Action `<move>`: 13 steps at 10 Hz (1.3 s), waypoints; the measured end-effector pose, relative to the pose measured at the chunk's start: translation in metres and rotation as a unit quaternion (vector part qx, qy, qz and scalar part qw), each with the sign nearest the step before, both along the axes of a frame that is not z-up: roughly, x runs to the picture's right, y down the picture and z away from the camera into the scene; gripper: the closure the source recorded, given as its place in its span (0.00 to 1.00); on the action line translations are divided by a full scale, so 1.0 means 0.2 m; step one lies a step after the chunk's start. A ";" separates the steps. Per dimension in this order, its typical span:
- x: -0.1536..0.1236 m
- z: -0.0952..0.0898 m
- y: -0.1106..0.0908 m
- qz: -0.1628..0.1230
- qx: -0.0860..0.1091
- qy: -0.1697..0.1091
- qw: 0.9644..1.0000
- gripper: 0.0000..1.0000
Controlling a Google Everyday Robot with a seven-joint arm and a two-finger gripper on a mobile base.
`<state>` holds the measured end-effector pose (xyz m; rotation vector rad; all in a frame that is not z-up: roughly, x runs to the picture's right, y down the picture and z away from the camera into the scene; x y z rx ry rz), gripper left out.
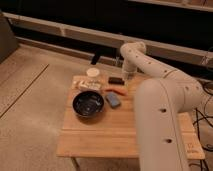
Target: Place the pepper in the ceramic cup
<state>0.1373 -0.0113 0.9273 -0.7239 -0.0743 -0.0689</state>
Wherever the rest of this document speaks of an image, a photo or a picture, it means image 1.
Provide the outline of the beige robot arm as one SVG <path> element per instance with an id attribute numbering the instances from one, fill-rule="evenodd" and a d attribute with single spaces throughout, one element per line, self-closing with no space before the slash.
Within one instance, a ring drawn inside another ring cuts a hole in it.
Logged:
<path id="1" fill-rule="evenodd" d="M 202 85 L 185 72 L 146 55 L 143 42 L 125 43 L 122 72 L 149 76 L 134 95 L 136 137 L 141 171 L 190 171 L 178 115 L 196 108 Z"/>

